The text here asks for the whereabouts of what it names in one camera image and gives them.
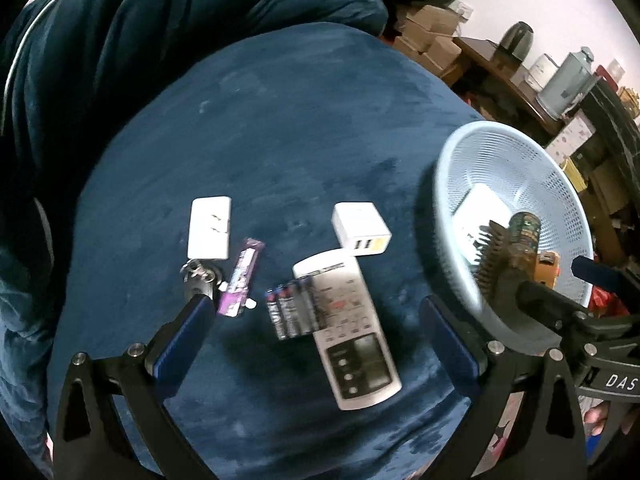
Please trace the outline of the person's hand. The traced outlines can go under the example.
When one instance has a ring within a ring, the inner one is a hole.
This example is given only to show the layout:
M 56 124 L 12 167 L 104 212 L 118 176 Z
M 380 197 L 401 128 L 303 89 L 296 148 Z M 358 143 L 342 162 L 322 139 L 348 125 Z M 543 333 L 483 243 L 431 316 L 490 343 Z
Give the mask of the person's hand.
M 610 414 L 611 403 L 603 401 L 600 404 L 593 406 L 584 415 L 584 423 L 587 426 L 587 434 L 590 436 L 598 436 L 602 434 L 602 431 L 608 423 L 608 414 Z M 623 434 L 629 434 L 634 422 L 639 416 L 638 405 L 633 405 L 630 411 L 625 415 L 625 418 L 620 423 L 620 431 Z

